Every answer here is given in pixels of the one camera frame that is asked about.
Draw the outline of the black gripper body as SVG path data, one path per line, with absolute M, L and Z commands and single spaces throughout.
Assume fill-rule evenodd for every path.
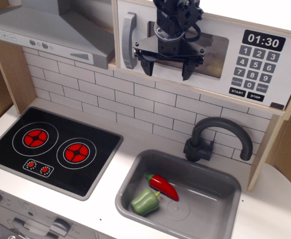
M 166 42 L 157 36 L 139 40 L 133 44 L 135 54 L 139 60 L 154 63 L 156 61 L 169 61 L 202 65 L 206 54 L 205 48 L 185 39 Z

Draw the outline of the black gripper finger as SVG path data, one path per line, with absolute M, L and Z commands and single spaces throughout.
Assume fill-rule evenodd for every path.
M 182 78 L 184 81 L 188 80 L 195 71 L 195 62 L 185 62 L 182 66 Z
M 140 62 L 144 73 L 148 76 L 152 76 L 155 58 L 142 58 Z

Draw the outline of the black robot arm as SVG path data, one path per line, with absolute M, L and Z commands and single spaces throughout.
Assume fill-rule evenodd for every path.
M 198 0 L 155 0 L 157 19 L 154 36 L 134 44 L 135 56 L 146 75 L 153 73 L 154 62 L 182 63 L 183 80 L 188 80 L 195 68 L 202 65 L 206 51 L 195 42 L 201 36 L 197 22 L 203 10 Z

